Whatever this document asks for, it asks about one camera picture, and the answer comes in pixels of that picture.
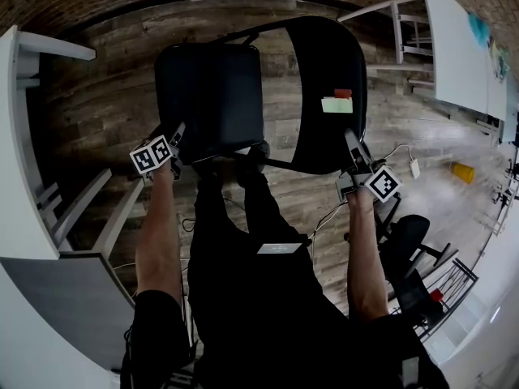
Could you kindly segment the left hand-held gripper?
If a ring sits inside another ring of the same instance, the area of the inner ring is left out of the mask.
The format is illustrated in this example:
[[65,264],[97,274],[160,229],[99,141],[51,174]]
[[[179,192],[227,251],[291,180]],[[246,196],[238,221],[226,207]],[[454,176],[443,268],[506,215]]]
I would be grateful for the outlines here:
[[185,122],[181,122],[170,141],[164,135],[160,135],[134,148],[130,152],[130,158],[138,174],[152,180],[153,172],[168,161],[170,169],[174,174],[174,180],[179,180],[182,172],[182,162],[179,158],[178,145],[185,128]]

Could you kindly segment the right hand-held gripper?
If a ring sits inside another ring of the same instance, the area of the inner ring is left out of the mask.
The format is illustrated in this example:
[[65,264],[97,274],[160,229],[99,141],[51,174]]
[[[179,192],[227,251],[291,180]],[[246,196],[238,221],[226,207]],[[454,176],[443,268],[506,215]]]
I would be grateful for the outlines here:
[[385,203],[401,188],[402,181],[387,165],[385,159],[373,160],[351,129],[345,131],[345,141],[354,165],[344,171],[336,180],[340,201],[359,188],[368,189],[376,199]]

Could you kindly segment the black folding chair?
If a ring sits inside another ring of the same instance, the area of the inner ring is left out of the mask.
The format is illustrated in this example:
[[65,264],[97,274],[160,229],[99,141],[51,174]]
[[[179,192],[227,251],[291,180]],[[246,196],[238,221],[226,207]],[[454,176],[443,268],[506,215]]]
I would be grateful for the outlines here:
[[[264,139],[259,34],[283,28],[291,39],[302,85],[298,143],[291,161],[267,165],[325,175],[348,169],[345,141],[351,129],[363,139],[367,124],[367,66],[354,35],[338,22],[318,16],[285,19],[208,43],[165,48],[155,61],[160,130],[186,128],[178,145],[183,164],[217,156],[238,158]],[[354,111],[324,113],[321,99],[350,89]]]

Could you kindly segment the person's right forearm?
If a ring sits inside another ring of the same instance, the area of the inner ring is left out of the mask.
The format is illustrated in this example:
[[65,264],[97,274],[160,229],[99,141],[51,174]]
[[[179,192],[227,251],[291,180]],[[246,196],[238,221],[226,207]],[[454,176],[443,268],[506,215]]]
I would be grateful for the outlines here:
[[347,295],[350,315],[367,323],[388,315],[385,277],[380,261],[374,200],[367,188],[347,195],[350,210],[350,251]]

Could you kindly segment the person's left forearm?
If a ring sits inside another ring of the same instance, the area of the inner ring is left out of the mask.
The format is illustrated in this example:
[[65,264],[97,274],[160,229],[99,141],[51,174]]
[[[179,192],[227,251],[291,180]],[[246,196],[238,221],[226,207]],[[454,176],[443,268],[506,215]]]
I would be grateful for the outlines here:
[[182,300],[182,269],[178,220],[174,206],[174,175],[166,163],[152,174],[147,214],[135,252],[137,292],[161,291]]

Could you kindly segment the black office chair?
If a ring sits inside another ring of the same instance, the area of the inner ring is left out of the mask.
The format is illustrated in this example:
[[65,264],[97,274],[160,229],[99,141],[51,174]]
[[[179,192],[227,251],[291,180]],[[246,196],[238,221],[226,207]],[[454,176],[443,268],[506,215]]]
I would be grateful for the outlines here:
[[422,241],[429,228],[430,221],[427,218],[408,215],[390,224],[390,230],[380,235],[385,239],[379,244],[385,279],[392,286],[403,319],[412,327],[422,324],[426,319],[432,320],[436,312],[418,272],[418,265],[427,255],[435,260],[434,267],[444,265],[451,248],[447,244],[438,251],[424,245]]

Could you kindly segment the pale sticker with red tab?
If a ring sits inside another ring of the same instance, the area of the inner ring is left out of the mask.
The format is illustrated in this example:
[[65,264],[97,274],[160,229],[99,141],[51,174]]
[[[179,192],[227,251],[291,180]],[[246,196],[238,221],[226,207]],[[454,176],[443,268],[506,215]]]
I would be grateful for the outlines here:
[[354,111],[352,91],[350,89],[335,89],[333,96],[325,96],[321,99],[324,113],[347,113]]

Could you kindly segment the yellow cup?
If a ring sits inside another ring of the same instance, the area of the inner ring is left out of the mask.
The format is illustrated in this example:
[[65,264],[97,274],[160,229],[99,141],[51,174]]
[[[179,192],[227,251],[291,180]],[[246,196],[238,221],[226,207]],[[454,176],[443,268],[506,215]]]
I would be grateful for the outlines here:
[[473,167],[470,167],[468,165],[453,162],[451,164],[451,172],[453,175],[455,175],[468,185],[471,184],[474,180],[475,170]]

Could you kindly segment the black chest display device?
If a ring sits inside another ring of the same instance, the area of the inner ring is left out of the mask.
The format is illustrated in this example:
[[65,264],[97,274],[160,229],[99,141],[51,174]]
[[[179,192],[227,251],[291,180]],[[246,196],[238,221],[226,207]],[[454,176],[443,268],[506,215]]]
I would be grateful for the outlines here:
[[292,254],[302,243],[264,243],[257,254]]

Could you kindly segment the large white table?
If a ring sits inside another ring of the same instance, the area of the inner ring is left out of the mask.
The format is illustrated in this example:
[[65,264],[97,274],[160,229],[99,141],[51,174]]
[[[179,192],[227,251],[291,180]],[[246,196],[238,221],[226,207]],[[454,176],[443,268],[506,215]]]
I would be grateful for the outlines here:
[[[476,41],[469,14],[455,0],[387,0],[337,18],[339,23],[388,8],[395,62],[371,64],[373,71],[415,71],[432,75],[435,99],[479,113],[488,112],[488,52]],[[431,37],[403,40],[401,25],[425,24]]]

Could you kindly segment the pale blue table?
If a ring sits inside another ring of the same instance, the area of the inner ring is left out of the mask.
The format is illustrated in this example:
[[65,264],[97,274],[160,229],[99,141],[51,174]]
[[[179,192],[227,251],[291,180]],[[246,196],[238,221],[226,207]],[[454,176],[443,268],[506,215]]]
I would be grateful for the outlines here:
[[512,143],[517,137],[517,125],[519,123],[519,94],[517,90],[507,93],[506,117],[503,124],[501,141]]

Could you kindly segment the white desk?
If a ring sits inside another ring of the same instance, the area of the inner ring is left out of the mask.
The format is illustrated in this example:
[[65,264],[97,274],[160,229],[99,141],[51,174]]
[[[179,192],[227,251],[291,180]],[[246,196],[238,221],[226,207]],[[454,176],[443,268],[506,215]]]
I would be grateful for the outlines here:
[[27,90],[40,81],[43,53],[91,61],[93,49],[11,26],[0,36],[0,260],[55,261],[72,252],[67,235],[109,181],[101,170],[64,211],[58,185],[45,187],[32,144]]

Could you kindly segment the black metal railing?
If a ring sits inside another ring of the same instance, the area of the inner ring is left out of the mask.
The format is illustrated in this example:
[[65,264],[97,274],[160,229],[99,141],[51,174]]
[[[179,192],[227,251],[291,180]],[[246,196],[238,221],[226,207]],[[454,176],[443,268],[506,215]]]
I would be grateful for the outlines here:
[[478,277],[459,258],[454,258],[448,270],[427,286],[428,296],[433,289],[439,289],[444,295],[443,300],[434,302],[436,312],[432,320],[426,319],[414,329],[418,338],[425,343],[429,340],[461,306],[473,287],[478,282]]

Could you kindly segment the turquoise cloth on table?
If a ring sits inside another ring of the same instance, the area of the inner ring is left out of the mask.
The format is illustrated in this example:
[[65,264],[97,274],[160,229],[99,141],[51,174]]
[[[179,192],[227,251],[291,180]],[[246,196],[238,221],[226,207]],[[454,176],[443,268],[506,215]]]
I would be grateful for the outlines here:
[[491,38],[489,26],[473,12],[468,14],[468,18],[470,29],[476,41],[482,48],[486,48]]

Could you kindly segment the grey desk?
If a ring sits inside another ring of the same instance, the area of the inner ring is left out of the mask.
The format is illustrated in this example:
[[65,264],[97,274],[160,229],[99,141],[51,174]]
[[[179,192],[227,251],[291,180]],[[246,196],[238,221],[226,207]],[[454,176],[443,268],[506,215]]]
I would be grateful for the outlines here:
[[135,303],[103,254],[65,252],[59,259],[0,258],[36,312],[101,368],[116,372],[126,352]]

